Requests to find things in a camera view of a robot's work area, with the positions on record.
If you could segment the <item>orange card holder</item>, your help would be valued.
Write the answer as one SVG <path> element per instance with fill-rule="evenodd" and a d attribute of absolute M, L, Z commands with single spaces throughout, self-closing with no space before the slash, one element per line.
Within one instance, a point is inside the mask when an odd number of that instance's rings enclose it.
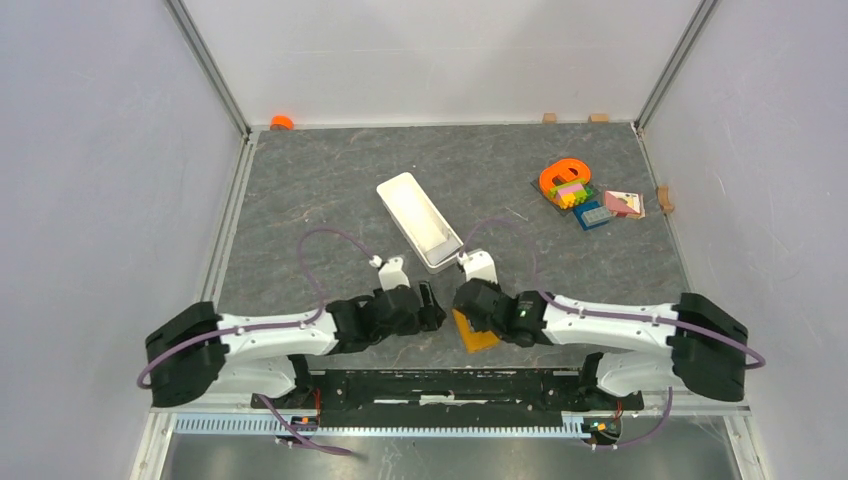
<path fill-rule="evenodd" d="M 500 339 L 490 331 L 475 331 L 472 328 L 471 322 L 458 310 L 453 309 L 452 315 L 457 326 L 460 339 L 469 354 L 488 350 L 500 343 Z"/>

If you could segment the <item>white rectangular tray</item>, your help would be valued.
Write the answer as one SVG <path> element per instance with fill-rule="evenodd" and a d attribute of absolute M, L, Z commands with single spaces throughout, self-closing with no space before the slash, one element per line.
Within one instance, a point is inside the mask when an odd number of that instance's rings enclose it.
<path fill-rule="evenodd" d="M 376 192 L 429 273 L 456 261 L 462 240 L 410 172 L 380 183 Z"/>

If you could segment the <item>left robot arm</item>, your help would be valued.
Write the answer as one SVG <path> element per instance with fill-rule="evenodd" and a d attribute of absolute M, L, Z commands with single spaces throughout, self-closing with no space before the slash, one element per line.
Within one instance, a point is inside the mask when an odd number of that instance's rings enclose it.
<path fill-rule="evenodd" d="M 196 302 L 148 335 L 139 384 L 157 408 L 242 394 L 302 407 L 314 394 L 307 356 L 358 353 L 392 336 L 436 331 L 446 317 L 426 281 L 300 314 L 238 316 Z"/>

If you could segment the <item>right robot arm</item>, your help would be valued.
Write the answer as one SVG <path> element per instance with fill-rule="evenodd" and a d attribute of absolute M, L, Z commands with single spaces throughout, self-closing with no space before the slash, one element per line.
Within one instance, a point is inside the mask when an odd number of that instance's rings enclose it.
<path fill-rule="evenodd" d="M 748 330 L 707 297 L 684 292 L 676 303 L 632 306 L 583 302 L 525 291 L 514 297 L 472 279 L 453 300 L 477 331 L 521 347 L 586 344 L 577 382 L 580 400 L 602 408 L 644 390 L 681 389 L 739 402 L 750 370 Z"/>

